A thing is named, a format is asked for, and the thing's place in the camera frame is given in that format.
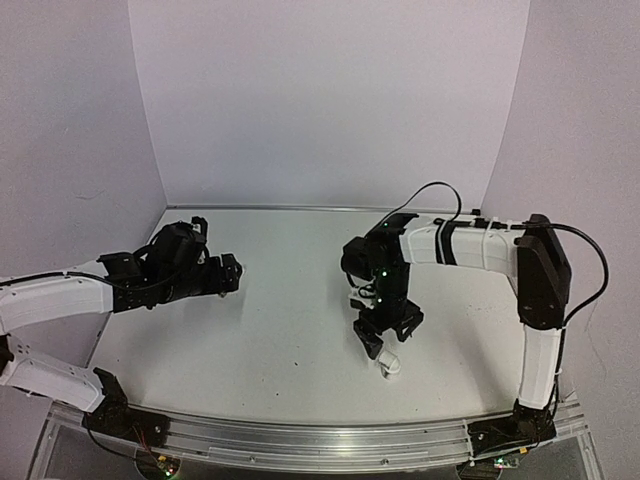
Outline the white plastic water faucet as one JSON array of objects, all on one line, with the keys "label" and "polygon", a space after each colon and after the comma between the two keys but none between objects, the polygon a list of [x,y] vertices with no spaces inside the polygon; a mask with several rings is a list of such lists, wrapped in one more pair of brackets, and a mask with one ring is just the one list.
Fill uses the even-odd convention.
[{"label": "white plastic water faucet", "polygon": [[217,295],[223,298],[237,292],[240,289],[243,274],[244,267],[239,263],[223,265],[219,272],[219,290]]}]

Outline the white elbow pipe fitting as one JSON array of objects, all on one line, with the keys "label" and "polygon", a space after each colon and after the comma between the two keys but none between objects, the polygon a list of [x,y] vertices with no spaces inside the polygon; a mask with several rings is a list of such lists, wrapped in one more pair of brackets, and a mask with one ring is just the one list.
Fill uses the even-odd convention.
[{"label": "white elbow pipe fitting", "polygon": [[401,371],[401,362],[399,357],[387,349],[383,349],[379,352],[375,359],[375,363],[378,366],[382,377],[388,381],[396,378]]}]

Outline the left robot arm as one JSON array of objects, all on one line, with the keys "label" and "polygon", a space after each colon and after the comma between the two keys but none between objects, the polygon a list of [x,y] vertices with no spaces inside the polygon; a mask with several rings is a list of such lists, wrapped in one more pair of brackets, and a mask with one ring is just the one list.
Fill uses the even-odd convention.
[{"label": "left robot arm", "polygon": [[213,256],[202,217],[164,226],[133,252],[103,254],[58,272],[1,283],[1,383],[65,403],[116,437],[131,433],[135,416],[117,378],[34,351],[16,330],[65,317],[151,310],[189,297],[238,291],[243,268],[231,253]]}]

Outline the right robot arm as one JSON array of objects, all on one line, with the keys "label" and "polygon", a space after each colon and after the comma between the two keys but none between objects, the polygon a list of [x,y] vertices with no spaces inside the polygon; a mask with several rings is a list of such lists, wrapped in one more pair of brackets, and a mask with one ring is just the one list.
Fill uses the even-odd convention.
[{"label": "right robot arm", "polygon": [[551,404],[571,267],[549,219],[534,214],[517,226],[483,218],[444,220],[395,213],[366,235],[350,240],[343,247],[340,266],[351,286],[350,305],[358,312],[353,330],[367,356],[385,374],[396,373],[399,360],[385,349],[383,333],[391,330],[404,342],[424,319],[408,294],[414,265],[499,273],[516,296],[525,335],[518,396],[510,415],[468,425],[475,453],[553,439]]}]

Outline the right circuit board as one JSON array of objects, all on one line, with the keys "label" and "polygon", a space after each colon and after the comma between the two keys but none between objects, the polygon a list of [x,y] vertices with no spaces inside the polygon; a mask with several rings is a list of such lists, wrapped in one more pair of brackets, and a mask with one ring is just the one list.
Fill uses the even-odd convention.
[{"label": "right circuit board", "polygon": [[493,467],[497,470],[516,469],[520,465],[518,455],[503,455],[493,459]]}]

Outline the circuit board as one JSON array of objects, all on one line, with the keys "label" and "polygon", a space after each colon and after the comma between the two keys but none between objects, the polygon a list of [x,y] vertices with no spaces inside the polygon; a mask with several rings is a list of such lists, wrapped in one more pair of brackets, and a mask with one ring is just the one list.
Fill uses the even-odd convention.
[{"label": "circuit board", "polygon": [[493,459],[493,467],[497,470],[516,469],[520,465],[518,455],[503,455]]},{"label": "circuit board", "polygon": [[143,479],[175,479],[180,471],[182,460],[174,456],[137,451],[135,467]]}]

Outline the left circuit board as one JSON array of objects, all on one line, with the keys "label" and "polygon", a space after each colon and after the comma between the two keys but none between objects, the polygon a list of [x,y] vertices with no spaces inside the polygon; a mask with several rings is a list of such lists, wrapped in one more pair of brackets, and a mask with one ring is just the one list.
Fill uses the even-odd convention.
[{"label": "left circuit board", "polygon": [[180,471],[182,460],[174,456],[137,451],[135,467],[143,479],[175,479]]}]

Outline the aluminium front rail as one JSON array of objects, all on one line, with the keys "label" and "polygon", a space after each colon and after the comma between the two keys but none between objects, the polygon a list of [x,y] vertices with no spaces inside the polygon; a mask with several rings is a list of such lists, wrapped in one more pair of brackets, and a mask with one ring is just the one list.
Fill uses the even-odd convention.
[{"label": "aluminium front rail", "polygon": [[507,414],[385,425],[313,426],[167,415],[125,408],[84,414],[82,425],[108,440],[128,442],[144,455],[229,467],[304,473],[417,471],[477,464],[537,450],[589,432],[581,406],[562,404],[553,426],[525,436]]}]

